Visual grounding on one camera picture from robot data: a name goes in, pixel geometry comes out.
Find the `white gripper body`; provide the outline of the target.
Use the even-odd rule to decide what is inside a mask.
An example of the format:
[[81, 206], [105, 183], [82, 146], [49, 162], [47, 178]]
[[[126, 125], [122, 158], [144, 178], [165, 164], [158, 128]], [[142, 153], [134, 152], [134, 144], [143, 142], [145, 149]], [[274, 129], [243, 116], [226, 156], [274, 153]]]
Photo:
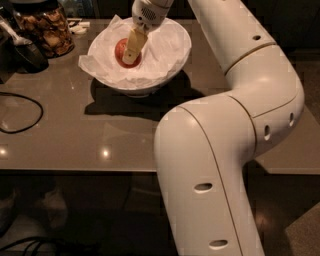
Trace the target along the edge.
[[134, 0], [133, 23], [141, 31], [149, 33], [162, 24], [168, 12], [168, 0]]

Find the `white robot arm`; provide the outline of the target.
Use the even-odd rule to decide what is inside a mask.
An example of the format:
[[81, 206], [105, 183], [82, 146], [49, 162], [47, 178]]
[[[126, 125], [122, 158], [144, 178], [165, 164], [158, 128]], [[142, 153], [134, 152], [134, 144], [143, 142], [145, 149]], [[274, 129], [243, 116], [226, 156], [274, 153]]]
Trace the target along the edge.
[[188, 0], [229, 90], [159, 122], [158, 181], [179, 256], [265, 256], [242, 168], [296, 126], [304, 91], [291, 63], [241, 0]]

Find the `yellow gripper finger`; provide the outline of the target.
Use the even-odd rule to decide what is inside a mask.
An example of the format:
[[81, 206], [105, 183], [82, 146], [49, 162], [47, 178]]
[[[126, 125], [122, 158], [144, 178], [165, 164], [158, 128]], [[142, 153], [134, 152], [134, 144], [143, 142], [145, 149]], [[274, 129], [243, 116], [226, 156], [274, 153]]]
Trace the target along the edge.
[[147, 40], [148, 36], [143, 30], [132, 28], [127, 38], [122, 61], [127, 65], [132, 65], [137, 60]]

